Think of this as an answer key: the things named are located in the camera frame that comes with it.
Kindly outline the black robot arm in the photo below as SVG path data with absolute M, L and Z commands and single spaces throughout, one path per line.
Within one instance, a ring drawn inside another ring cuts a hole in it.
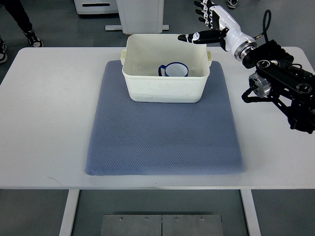
M 243 93 L 246 103 L 272 102 L 287 117 L 291 129 L 315 130 L 315 76 L 294 63 L 294 57 L 276 41 L 246 47 L 238 56 L 245 68 L 255 68 L 249 88 Z

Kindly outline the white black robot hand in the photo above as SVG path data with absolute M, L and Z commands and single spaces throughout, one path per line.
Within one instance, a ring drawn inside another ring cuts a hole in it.
M 191 34 L 181 34 L 178 40 L 193 44 L 219 43 L 221 48 L 230 52 L 235 59 L 242 61 L 257 47 L 256 41 L 241 31 L 239 24 L 221 6 L 210 0 L 195 0 L 195 12 L 199 21 L 209 29 Z

